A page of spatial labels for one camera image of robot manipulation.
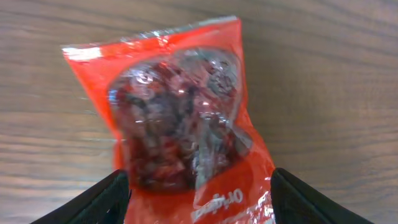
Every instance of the tabletop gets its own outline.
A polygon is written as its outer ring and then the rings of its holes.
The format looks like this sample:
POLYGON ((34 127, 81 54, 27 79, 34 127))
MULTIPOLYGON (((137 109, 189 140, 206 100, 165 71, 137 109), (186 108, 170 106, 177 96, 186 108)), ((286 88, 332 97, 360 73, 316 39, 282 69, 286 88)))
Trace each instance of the tabletop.
POLYGON ((276 166, 396 223, 397 11, 397 0, 1 0, 0 223, 29 223, 112 171, 113 137, 61 44, 230 14, 243 21, 249 114, 276 166))

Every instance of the plastic packet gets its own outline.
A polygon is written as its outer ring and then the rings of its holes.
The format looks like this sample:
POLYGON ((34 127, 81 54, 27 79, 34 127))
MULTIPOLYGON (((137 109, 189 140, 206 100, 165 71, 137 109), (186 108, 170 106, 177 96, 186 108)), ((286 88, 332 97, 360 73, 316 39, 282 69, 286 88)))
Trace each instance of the plastic packet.
POLYGON ((273 223, 267 148, 247 105, 241 21, 222 17, 63 54, 117 139, 125 223, 273 223))

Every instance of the sealed top edge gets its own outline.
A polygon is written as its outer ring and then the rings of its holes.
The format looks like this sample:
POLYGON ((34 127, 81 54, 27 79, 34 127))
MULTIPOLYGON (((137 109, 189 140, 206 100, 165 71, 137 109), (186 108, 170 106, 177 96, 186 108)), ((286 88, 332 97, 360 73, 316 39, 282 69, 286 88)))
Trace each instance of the sealed top edge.
POLYGON ((142 32, 138 33, 135 35, 132 35, 131 37, 121 37, 120 39, 117 40, 112 40, 108 42, 97 42, 97 43, 89 43, 89 44, 69 44, 69 45, 62 45, 61 48, 63 52, 69 53, 73 49, 87 49, 87 48, 92 48, 92 47, 101 47, 104 45, 109 45, 109 44, 117 44, 121 42, 132 42, 136 40, 142 40, 142 39, 149 39, 152 37, 161 37, 165 35, 171 35, 171 34, 178 34, 181 32, 186 32, 190 31, 199 27, 204 27, 212 24, 220 24, 224 22, 231 22, 238 20, 236 16, 223 16, 223 17, 217 17, 217 18, 212 18, 212 19, 207 19, 205 21, 200 21, 200 22, 195 22, 193 24, 188 24, 185 26, 180 26, 180 27, 175 27, 175 28, 166 28, 166 29, 161 29, 161 30, 153 30, 149 32, 142 32))

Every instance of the red packet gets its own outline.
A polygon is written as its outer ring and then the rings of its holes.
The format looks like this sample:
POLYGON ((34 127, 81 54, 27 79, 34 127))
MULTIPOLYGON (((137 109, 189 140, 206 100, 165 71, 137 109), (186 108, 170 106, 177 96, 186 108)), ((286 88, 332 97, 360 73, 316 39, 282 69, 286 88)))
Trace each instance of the red packet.
POLYGON ((246 105, 241 21, 221 17, 63 54, 117 139, 125 223, 274 223, 272 159, 246 105))

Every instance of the black object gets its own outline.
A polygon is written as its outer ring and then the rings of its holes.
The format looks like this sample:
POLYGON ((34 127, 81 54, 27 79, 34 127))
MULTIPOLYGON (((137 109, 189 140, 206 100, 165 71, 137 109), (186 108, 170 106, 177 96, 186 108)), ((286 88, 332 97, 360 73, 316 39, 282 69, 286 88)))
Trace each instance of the black object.
POLYGON ((271 198, 277 224, 372 224, 282 168, 272 173, 271 198))
POLYGON ((117 170, 32 224, 123 224, 128 203, 127 175, 117 170))

